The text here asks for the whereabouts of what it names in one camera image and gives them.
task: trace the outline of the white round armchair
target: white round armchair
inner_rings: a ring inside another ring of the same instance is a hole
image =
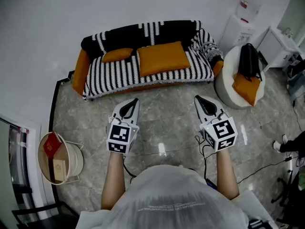
[[[240,51],[242,46],[233,47],[224,58],[224,67],[216,78],[215,88],[219,98],[229,107],[241,109],[251,105],[241,97],[232,87],[234,75],[238,72]],[[262,82],[256,93],[255,104],[264,95],[265,75],[261,72]]]

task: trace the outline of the orange cushion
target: orange cushion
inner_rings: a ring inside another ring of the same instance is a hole
[[[181,42],[139,48],[138,52],[141,77],[191,67]]]
[[[80,55],[73,74],[72,88],[82,96],[84,85],[86,83],[86,77],[90,68],[90,59],[87,52],[81,49]]]
[[[132,51],[133,51],[132,48],[121,48],[121,49],[107,52],[104,55],[102,62],[106,63],[106,62],[113,62],[113,61],[127,59],[130,57]]]
[[[261,81],[256,77],[251,77],[251,80],[252,81],[248,81],[242,74],[237,73],[232,87],[250,105],[254,106],[256,92]]]
[[[216,62],[215,66],[213,68],[213,73],[214,73],[215,78],[218,76],[218,74],[222,70],[223,66],[224,66],[224,62],[222,60],[219,60]]]

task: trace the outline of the sink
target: sink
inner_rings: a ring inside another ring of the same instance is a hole
[[[300,48],[296,45],[295,41],[292,38],[283,35],[279,29],[273,29],[273,31],[275,32],[274,34],[281,43],[281,45],[285,47],[287,51],[301,52]]]

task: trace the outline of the black baseboard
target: black baseboard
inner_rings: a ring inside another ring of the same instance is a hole
[[[61,83],[70,81],[73,74],[74,74],[74,71],[70,71],[68,74],[68,78],[57,81],[57,83],[56,83],[53,100],[52,100],[52,105],[51,105],[51,111],[50,111],[49,132],[53,131],[54,111],[55,111],[55,105],[56,105],[57,95],[58,95],[58,91],[59,91],[59,86],[61,85]],[[55,199],[55,203],[58,203],[59,202],[58,193],[56,190],[56,186],[53,184],[52,184],[52,190],[53,190],[53,196]]]

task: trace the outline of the black pants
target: black pants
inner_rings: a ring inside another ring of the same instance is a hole
[[[305,157],[305,131],[302,132],[294,141],[288,141],[286,144],[281,145],[281,153],[292,151],[299,152],[300,158]]]

